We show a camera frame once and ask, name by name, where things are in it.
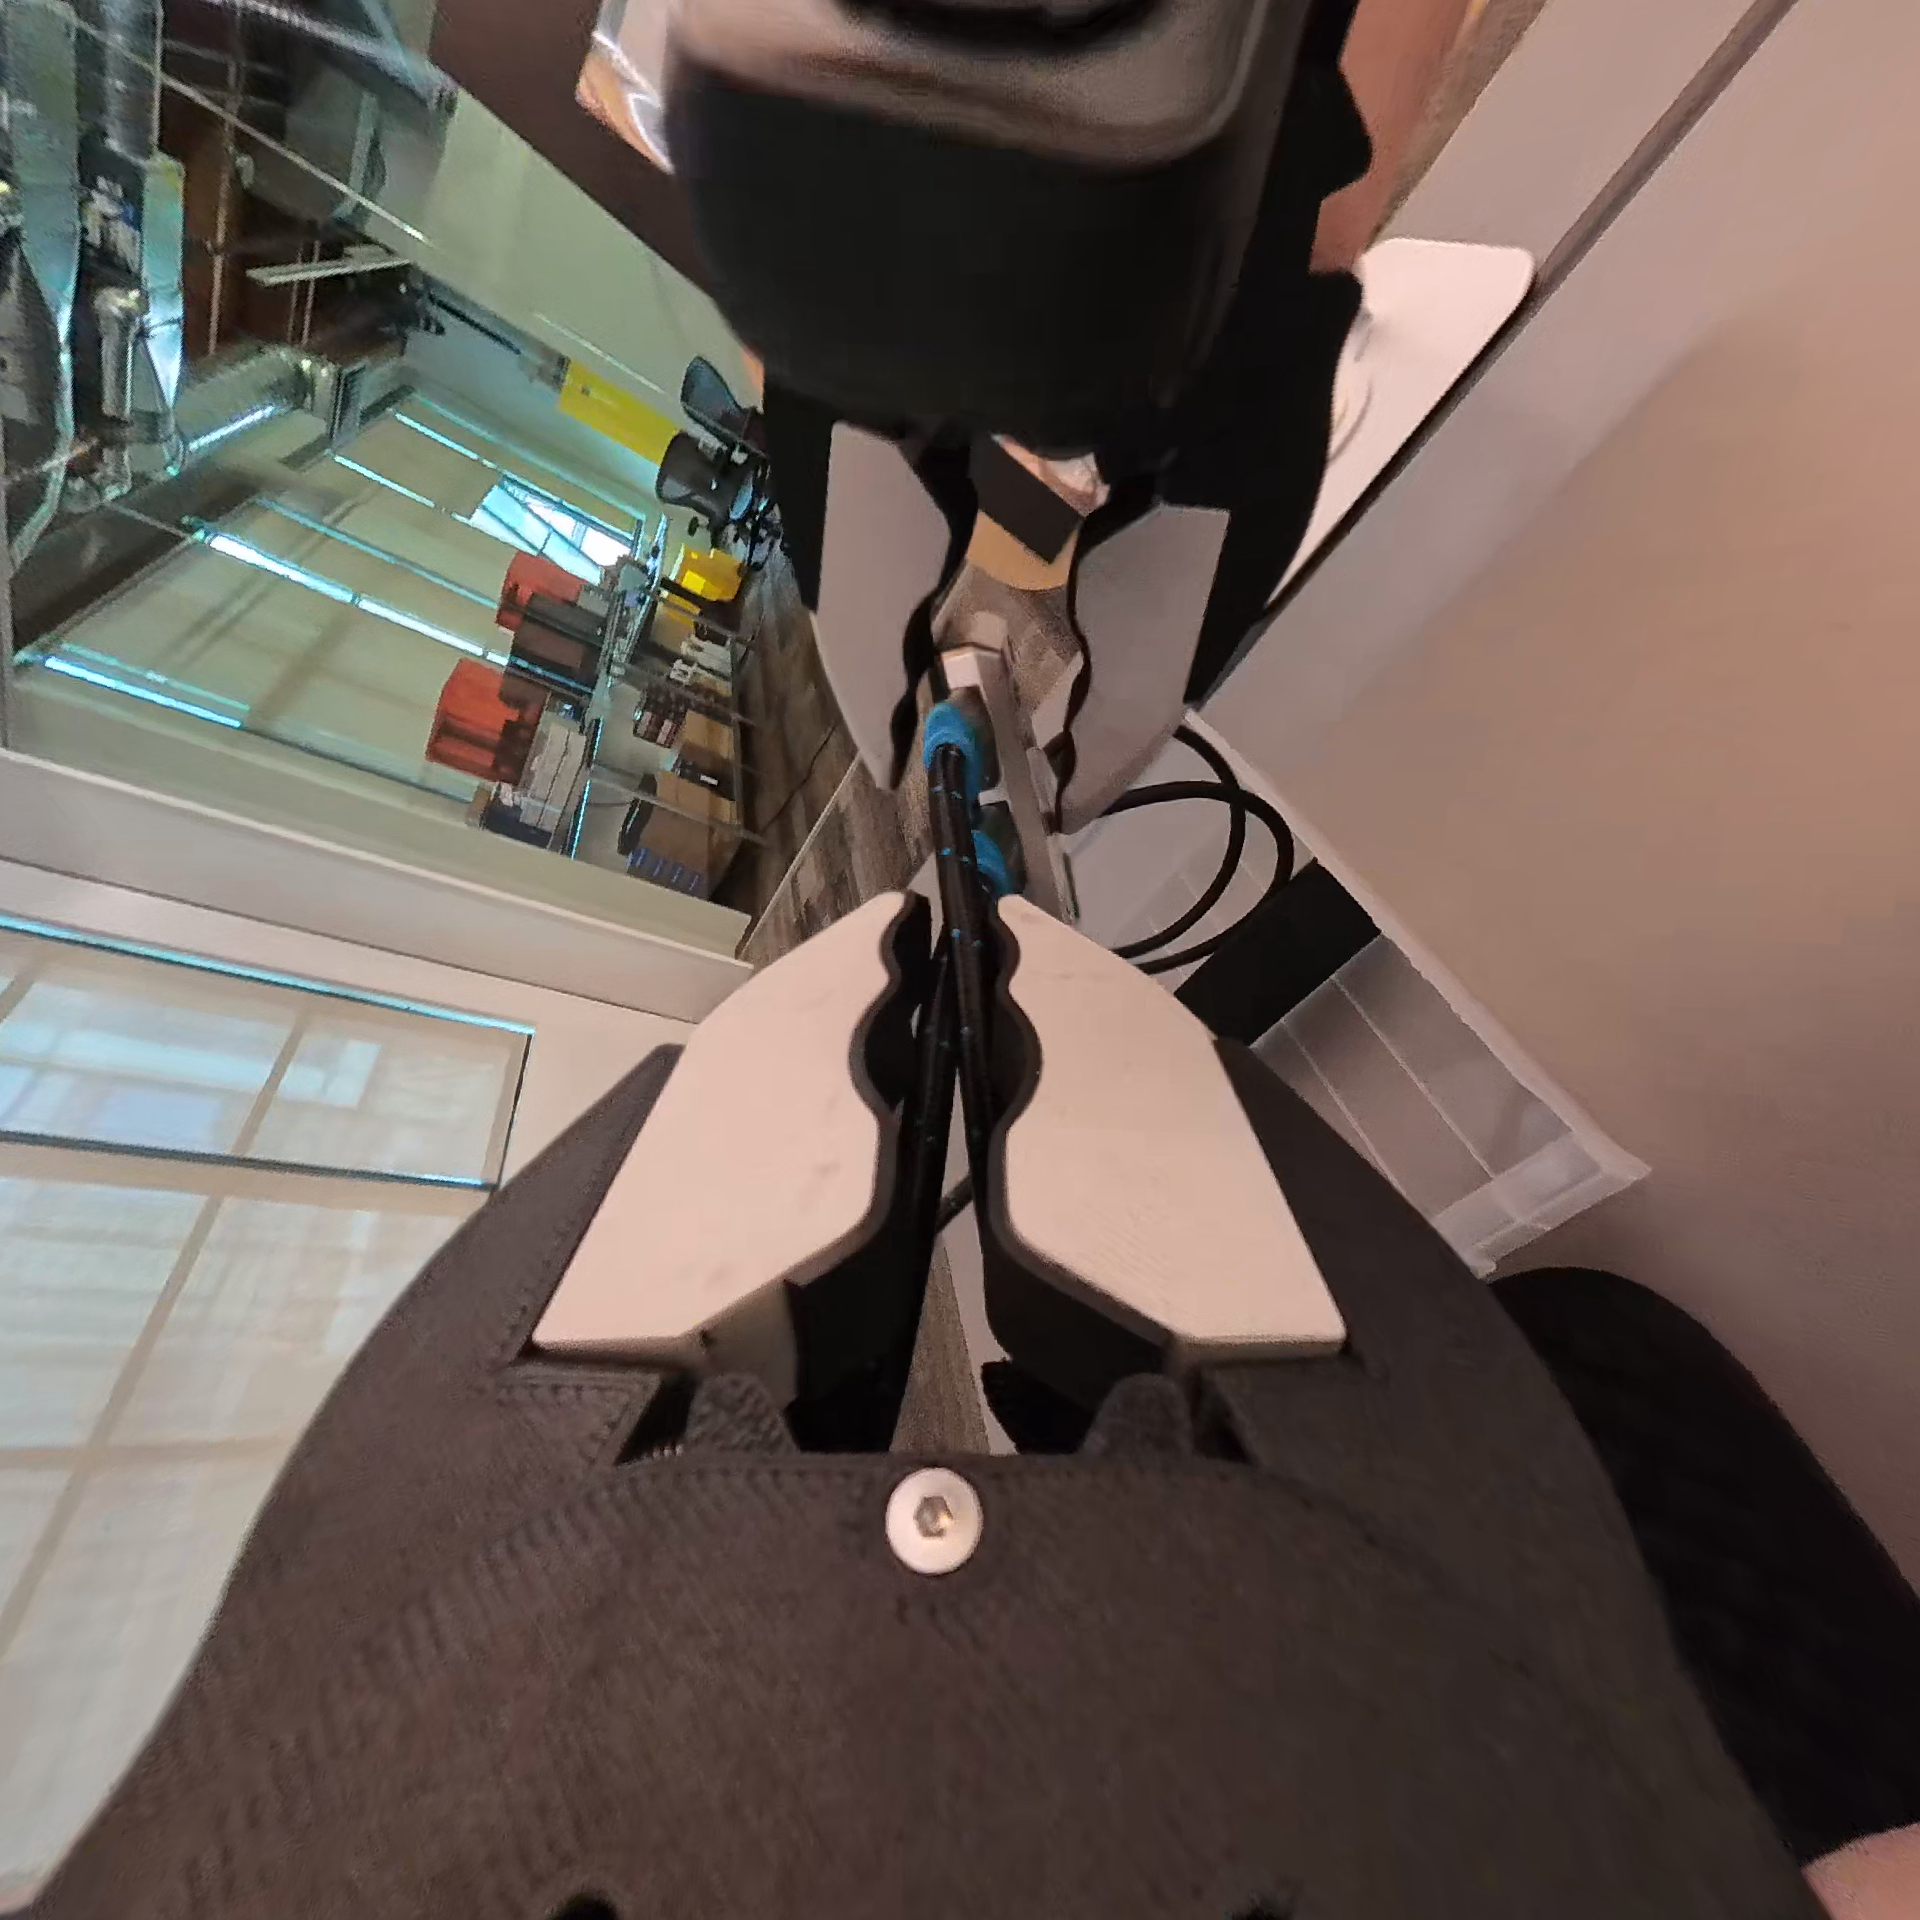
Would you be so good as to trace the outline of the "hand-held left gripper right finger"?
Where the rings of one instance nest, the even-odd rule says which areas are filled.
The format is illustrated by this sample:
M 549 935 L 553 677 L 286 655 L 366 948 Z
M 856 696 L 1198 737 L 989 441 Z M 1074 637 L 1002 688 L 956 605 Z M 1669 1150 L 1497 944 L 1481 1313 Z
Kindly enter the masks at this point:
M 1024 897 L 999 909 L 989 1320 L 1024 1369 L 1333 1356 L 1346 1324 L 1209 1030 Z

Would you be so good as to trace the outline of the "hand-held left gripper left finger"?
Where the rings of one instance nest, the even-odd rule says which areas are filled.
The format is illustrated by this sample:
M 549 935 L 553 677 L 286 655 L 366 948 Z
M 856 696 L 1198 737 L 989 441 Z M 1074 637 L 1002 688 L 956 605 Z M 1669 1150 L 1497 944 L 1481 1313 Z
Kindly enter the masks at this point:
M 930 903 L 892 892 L 725 999 L 535 1324 L 535 1348 L 642 1365 L 864 1365 L 901 1311 L 901 1107 Z

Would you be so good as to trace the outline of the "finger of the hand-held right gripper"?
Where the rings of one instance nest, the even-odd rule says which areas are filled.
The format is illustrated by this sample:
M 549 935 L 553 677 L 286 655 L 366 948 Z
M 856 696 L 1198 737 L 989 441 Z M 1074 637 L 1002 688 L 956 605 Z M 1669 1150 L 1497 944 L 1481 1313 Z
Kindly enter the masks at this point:
M 818 653 L 856 759 L 896 789 L 918 727 L 933 613 L 975 518 L 959 445 L 897 441 L 855 422 L 830 438 Z
M 1049 741 L 1064 833 L 1089 827 L 1183 719 L 1229 525 L 1212 508 L 1149 501 L 1117 516 L 1109 503 L 1079 536 L 1066 581 L 1079 655 Z

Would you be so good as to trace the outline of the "silver multiport adapter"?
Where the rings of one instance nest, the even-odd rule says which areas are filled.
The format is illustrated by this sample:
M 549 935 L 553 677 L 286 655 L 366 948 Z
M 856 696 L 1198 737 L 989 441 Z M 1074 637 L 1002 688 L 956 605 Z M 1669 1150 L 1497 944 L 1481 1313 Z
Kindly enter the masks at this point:
M 969 824 L 1006 820 L 1024 852 L 1022 897 L 1076 928 L 1080 907 L 1061 832 L 1061 782 L 1017 691 L 1012 628 L 989 609 L 943 603 L 930 622 L 925 767 L 938 750 L 962 759 Z

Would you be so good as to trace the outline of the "clear plastic storage box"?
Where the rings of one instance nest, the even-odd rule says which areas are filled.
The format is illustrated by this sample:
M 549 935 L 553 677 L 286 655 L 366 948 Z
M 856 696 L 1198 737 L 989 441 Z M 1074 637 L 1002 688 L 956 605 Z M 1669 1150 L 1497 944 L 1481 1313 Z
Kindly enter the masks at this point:
M 1330 839 L 1196 712 L 1066 843 L 1084 931 L 1176 999 L 1319 860 L 1378 936 L 1247 1046 L 1481 1275 L 1648 1177 Z

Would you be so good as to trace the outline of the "black hdmi cable blue plug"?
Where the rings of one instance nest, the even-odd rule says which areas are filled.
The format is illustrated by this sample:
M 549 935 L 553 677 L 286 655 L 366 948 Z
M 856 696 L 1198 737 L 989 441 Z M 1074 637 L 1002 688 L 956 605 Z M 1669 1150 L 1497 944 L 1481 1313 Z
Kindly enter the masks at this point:
M 906 1278 L 918 1283 L 918 1318 L 896 1363 L 901 1405 L 892 1452 L 901 1455 L 986 1447 L 943 1237 L 975 1200 L 996 1119 L 992 925 L 999 901 L 975 883 L 959 755 L 943 747 L 924 773 L 942 924 L 918 1017 L 916 1084 L 905 1109 L 914 1235 Z

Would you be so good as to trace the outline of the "person's right hand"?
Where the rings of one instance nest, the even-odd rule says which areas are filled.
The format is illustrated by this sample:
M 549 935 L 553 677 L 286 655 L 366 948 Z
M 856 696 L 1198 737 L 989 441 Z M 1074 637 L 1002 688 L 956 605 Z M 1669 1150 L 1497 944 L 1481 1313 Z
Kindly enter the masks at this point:
M 1372 158 L 1356 183 L 1321 206 L 1312 239 L 1316 272 L 1353 272 L 1404 200 L 1449 73 L 1486 9 L 1486 3 L 1358 3 L 1340 70 Z

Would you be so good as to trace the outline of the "wooden framed black divider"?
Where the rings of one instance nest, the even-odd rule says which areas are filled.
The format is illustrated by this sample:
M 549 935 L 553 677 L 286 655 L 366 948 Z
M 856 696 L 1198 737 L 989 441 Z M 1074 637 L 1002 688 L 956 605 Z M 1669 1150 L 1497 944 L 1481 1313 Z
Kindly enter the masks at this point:
M 1097 459 L 1049 459 L 992 437 L 970 447 L 975 525 L 967 560 L 1022 592 L 1063 587 L 1085 521 L 1109 501 Z

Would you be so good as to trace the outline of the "black office chair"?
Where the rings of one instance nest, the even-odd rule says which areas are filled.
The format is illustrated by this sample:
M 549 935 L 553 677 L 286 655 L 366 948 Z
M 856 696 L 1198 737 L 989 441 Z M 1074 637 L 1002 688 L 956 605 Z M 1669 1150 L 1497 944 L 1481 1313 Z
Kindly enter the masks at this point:
M 777 505 L 762 463 L 676 431 L 656 467 L 656 496 L 668 510 L 702 521 L 716 541 L 736 545 L 750 566 L 777 539 Z
M 740 401 L 720 369 L 700 355 L 686 364 L 679 407 L 708 441 L 740 456 L 765 454 L 761 412 Z

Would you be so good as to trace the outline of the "black flat panel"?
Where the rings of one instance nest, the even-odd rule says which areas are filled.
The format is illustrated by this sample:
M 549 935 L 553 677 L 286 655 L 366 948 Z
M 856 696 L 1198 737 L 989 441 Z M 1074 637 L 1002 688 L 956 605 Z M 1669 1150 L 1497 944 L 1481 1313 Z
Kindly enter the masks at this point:
M 1312 860 L 1264 897 L 1174 997 L 1216 1038 L 1253 1046 L 1378 932 L 1362 903 Z

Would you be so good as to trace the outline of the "metal workbench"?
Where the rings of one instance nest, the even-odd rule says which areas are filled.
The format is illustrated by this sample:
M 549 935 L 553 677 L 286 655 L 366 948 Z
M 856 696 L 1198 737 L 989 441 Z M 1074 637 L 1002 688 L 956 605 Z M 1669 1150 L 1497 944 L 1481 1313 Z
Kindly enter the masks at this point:
M 662 575 L 658 556 L 602 566 L 606 628 L 529 615 L 490 662 L 526 710 L 513 782 L 471 779 L 469 824 L 496 839 L 713 901 L 746 820 L 734 609 Z

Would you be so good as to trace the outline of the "large grid window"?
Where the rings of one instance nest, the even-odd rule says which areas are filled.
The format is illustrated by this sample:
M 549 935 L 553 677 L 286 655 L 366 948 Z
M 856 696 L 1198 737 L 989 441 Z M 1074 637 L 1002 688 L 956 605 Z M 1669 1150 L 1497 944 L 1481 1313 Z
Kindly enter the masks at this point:
M 496 1188 L 528 1033 L 5 919 L 2 1884 L 130 1765 L 324 1393 Z

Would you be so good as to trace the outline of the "black shorts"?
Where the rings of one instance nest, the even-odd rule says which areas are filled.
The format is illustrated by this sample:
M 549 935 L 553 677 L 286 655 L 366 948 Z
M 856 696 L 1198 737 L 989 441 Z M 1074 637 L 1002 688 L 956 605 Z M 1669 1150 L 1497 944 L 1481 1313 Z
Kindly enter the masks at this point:
M 1918 1598 L 1716 1337 L 1648 1286 L 1492 1294 L 1586 1433 L 1719 1739 L 1801 1864 L 1918 1816 Z

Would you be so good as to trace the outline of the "person's leg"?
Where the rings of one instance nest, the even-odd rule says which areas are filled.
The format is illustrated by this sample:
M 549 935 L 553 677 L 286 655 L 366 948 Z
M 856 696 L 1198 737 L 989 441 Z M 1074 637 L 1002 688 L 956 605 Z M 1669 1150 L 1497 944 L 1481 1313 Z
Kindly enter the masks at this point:
M 1920 1828 L 1863 1836 L 1806 1864 L 1828 1917 L 1918 1917 Z

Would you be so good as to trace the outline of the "silver ventilation duct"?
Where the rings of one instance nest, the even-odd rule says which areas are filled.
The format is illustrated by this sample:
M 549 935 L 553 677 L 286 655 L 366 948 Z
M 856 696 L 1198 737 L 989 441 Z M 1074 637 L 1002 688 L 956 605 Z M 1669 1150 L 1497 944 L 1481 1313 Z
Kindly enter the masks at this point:
M 282 415 L 330 422 L 338 364 L 289 342 L 239 342 L 202 368 L 180 374 L 167 472 L 182 472 L 252 429 Z

